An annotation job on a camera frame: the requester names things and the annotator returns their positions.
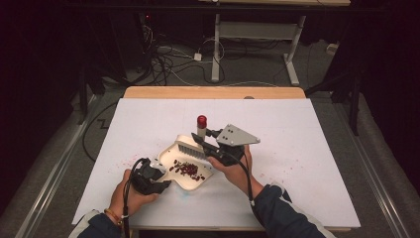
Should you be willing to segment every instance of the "sleeve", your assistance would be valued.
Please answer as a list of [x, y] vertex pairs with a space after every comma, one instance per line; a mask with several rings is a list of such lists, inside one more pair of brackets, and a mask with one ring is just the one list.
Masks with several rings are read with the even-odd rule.
[[85, 214], [76, 227], [73, 229], [69, 238], [120, 238], [121, 230], [116, 226], [107, 215], [99, 213], [97, 210]]
[[318, 220], [293, 205], [279, 185], [266, 185], [255, 203], [256, 215], [270, 238], [335, 237]]

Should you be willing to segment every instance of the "metal rail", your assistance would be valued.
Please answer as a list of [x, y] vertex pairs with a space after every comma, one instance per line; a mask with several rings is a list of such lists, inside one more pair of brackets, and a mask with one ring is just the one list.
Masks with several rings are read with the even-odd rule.
[[392, 230], [392, 233], [394, 237], [396, 238], [410, 238], [407, 229], [405, 228], [405, 225], [403, 224], [398, 211], [395, 207], [395, 204], [392, 200], [392, 198], [389, 196], [388, 192], [386, 191], [386, 188], [382, 184], [375, 168], [372, 162], [370, 161], [370, 158], [368, 156], [368, 153], [366, 152], [361, 140], [359, 137], [355, 136], [353, 134], [352, 129], [347, 123], [347, 114], [342, 104], [335, 104], [335, 109], [343, 122], [343, 125], [345, 125], [350, 138], [352, 138], [353, 143], [356, 146], [356, 149], [359, 153], [359, 162], [361, 163], [362, 169], [364, 171], [365, 176], [367, 177], [367, 182], [369, 183], [374, 196], [377, 199], [377, 203], [379, 204], [383, 215], [386, 218], [386, 221], [388, 222], [389, 227]]
[[[95, 95], [92, 96], [89, 102], [91, 112], [94, 112], [96, 110], [97, 106], [99, 105], [100, 99], [100, 97], [97, 97]], [[73, 137], [71, 138], [67, 147], [61, 154], [61, 157], [58, 159], [55, 166], [53, 167], [52, 172], [47, 178], [47, 181], [41, 189], [41, 192], [38, 195], [37, 199], [35, 200], [34, 205], [28, 212], [27, 217], [25, 218], [24, 222], [21, 225], [21, 228], [16, 234], [16, 238], [27, 238], [34, 236], [39, 224], [41, 223], [41, 220], [43, 219], [47, 211], [47, 208], [53, 200], [53, 196], [56, 190], [58, 189], [61, 179], [64, 176], [65, 171], [67, 170], [67, 167], [71, 162], [73, 149], [77, 144], [77, 141], [80, 138], [80, 136], [83, 135], [83, 132], [86, 130], [86, 127], [91, 119], [92, 113], [89, 113], [86, 120], [84, 120], [84, 122], [81, 125], [77, 126]]]

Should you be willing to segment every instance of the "red bottle cap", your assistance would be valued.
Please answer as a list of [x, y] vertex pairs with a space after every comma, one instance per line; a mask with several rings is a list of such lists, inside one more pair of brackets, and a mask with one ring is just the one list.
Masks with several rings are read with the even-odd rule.
[[207, 118], [206, 116], [200, 115], [197, 117], [197, 127], [204, 129], [207, 127]]

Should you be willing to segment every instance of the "person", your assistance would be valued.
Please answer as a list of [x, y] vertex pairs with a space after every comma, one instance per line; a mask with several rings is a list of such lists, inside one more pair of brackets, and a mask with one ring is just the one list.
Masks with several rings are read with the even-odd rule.
[[[248, 178], [240, 165], [225, 167], [215, 158], [208, 158], [216, 170], [225, 174], [226, 179], [248, 195]], [[252, 174], [253, 159], [250, 147], [245, 146], [245, 155], [241, 158], [247, 165], [254, 200], [253, 211], [270, 238], [277, 237], [334, 237], [322, 224], [312, 216], [305, 214], [294, 206], [286, 190], [280, 184], [262, 185]], [[73, 237], [121, 237], [120, 220], [123, 214], [124, 184], [130, 176], [130, 170], [125, 170], [122, 181], [115, 188], [110, 206], [103, 213], [91, 211], [78, 222], [70, 236]], [[130, 187], [128, 206], [129, 215], [140, 210], [142, 205], [155, 201], [158, 194], [142, 195]]]

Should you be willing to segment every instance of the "black cable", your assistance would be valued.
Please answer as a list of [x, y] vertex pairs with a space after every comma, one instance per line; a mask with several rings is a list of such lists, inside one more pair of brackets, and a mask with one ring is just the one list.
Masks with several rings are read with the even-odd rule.
[[137, 160], [134, 163], [133, 168], [130, 172], [129, 179], [126, 181], [126, 184], [124, 184], [124, 193], [123, 193], [124, 206], [123, 206], [123, 217], [122, 218], [123, 218], [124, 234], [127, 238], [130, 237], [129, 207], [128, 207], [130, 186], [131, 186], [131, 181], [132, 181], [132, 178], [133, 178], [134, 170], [136, 169], [136, 167], [137, 167], [137, 165], [139, 164], [140, 161], [141, 160]]
[[105, 107], [104, 109], [102, 109], [90, 122], [89, 122], [89, 124], [87, 125], [87, 128], [86, 128], [86, 130], [83, 132], [83, 136], [82, 136], [82, 139], [81, 139], [81, 144], [82, 144], [82, 147], [83, 147], [83, 151], [84, 151], [84, 153], [86, 154], [86, 156], [89, 158], [89, 160], [91, 160], [93, 163], [95, 163], [96, 162], [96, 160], [95, 159], [93, 159], [93, 157], [89, 154], [89, 152], [87, 151], [87, 148], [86, 148], [86, 145], [85, 145], [85, 139], [86, 139], [86, 134], [87, 134], [87, 131], [89, 130], [89, 128], [92, 126], [92, 124], [93, 124], [93, 122], [95, 122], [96, 121], [96, 119], [102, 114], [102, 113], [104, 113], [106, 110], [108, 110], [110, 107], [112, 107], [112, 106], [114, 106], [114, 105], [117, 105], [118, 104], [118, 101], [117, 102], [114, 102], [114, 103], [112, 103], [112, 104], [110, 104], [110, 105], [108, 105], [107, 107]]
[[251, 186], [251, 177], [250, 177], [250, 172], [249, 172], [249, 165], [248, 165], [247, 155], [244, 153], [245, 161], [247, 162], [247, 167], [245, 167], [244, 164], [240, 160], [238, 160], [237, 158], [235, 158], [232, 154], [230, 154], [230, 153], [225, 153], [225, 154], [228, 155], [229, 157], [233, 158], [236, 162], [238, 162], [238, 164], [244, 170], [244, 173], [247, 176], [248, 199], [250, 201], [251, 210], [253, 211], [253, 214], [256, 217], [257, 221], [263, 226], [263, 221], [261, 220], [260, 216], [257, 214], [256, 208], [255, 208], [254, 196], [253, 196], [253, 188]]

